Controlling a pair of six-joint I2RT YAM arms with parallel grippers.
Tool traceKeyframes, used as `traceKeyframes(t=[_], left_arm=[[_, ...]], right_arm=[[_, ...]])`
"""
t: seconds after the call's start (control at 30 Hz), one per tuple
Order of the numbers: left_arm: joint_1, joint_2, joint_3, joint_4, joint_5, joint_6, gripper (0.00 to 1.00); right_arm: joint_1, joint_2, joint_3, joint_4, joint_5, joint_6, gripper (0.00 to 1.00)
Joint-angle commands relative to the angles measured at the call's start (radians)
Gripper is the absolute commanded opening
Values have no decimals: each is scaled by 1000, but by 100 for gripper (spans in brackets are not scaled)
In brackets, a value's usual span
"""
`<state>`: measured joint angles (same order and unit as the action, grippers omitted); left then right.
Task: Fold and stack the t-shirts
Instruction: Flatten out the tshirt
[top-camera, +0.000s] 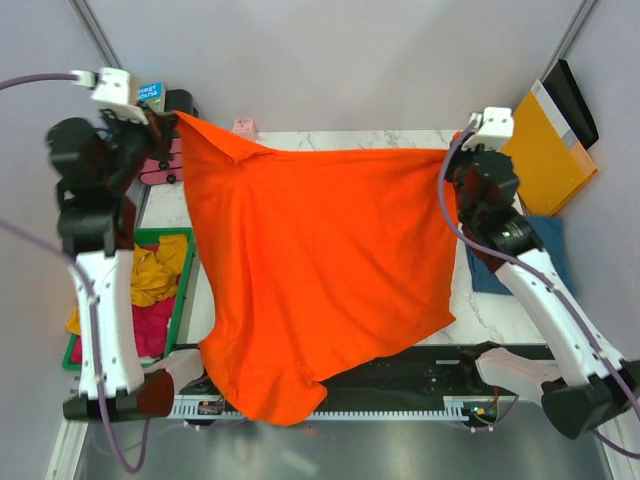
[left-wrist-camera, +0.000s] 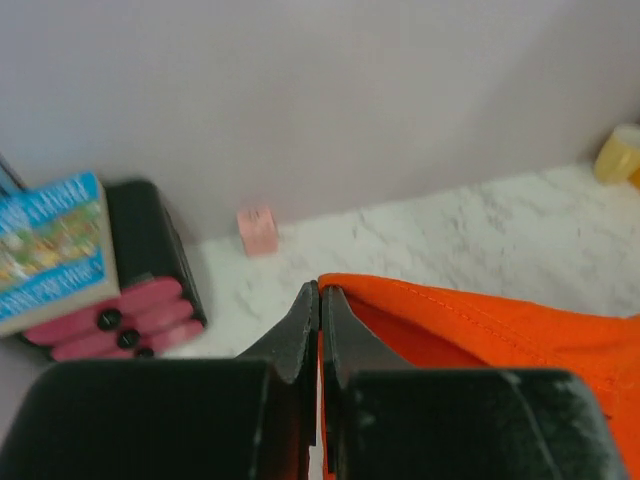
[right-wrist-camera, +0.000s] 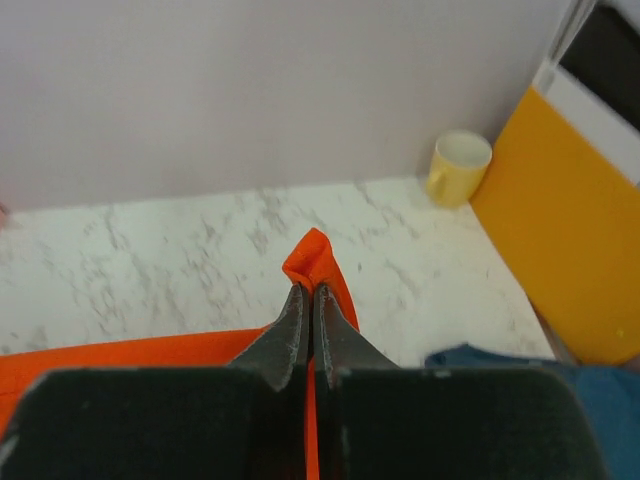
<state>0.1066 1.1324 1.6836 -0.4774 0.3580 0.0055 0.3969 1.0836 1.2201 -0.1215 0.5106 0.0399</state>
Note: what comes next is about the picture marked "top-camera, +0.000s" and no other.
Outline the orange t-shirt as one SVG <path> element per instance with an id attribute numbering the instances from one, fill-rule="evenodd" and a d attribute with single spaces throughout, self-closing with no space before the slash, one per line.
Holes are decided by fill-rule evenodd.
<path id="1" fill-rule="evenodd" d="M 177 128 L 214 298 L 201 358 L 246 417 L 297 424 L 327 379 L 453 323 L 442 150 L 278 150 L 184 113 Z"/>

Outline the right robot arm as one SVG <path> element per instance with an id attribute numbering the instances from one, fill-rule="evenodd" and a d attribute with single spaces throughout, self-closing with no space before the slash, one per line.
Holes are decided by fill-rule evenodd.
<path id="1" fill-rule="evenodd" d="M 625 359 L 588 320 L 539 235 L 513 207 L 518 178 L 511 159 L 453 145 L 438 183 L 455 192 L 456 212 L 442 211 L 448 226 L 523 306 L 557 363 L 484 342 L 464 352 L 460 386 L 473 394 L 498 387 L 533 402 L 570 439 L 638 410 L 638 361 Z"/>

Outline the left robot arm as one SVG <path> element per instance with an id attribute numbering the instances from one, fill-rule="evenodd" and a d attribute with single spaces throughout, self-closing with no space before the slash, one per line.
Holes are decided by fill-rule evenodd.
<path id="1" fill-rule="evenodd" d="M 220 378 L 218 367 L 194 348 L 149 368 L 139 360 L 130 296 L 136 207 L 127 191 L 148 158 L 169 154 L 177 123 L 173 113 L 139 112 L 141 119 L 130 120 L 103 111 L 108 137 L 80 117 L 61 121 L 46 136 L 59 175 L 57 230 L 71 261 L 81 328 L 78 392 L 63 404 L 68 420 L 167 417 L 187 384 L 208 393 Z"/>

